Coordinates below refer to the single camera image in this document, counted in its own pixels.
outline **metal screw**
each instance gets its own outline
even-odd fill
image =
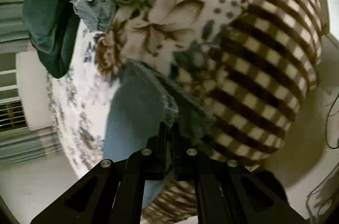
[[[190,149],[188,149],[186,152],[187,152],[187,154],[190,155],[190,156],[197,155],[197,153],[198,153],[197,150],[194,149],[194,148],[190,148]]]
[[[142,151],[141,151],[142,155],[150,155],[152,153],[152,151],[149,149],[149,148],[144,148]]]
[[[235,160],[233,160],[233,159],[228,160],[228,161],[227,161],[227,164],[228,164],[230,167],[232,167],[232,168],[238,166],[238,162],[235,161]]]
[[[101,165],[103,168],[108,168],[108,167],[111,165],[111,161],[108,160],[108,159],[102,160],[102,161],[100,162],[100,165]]]

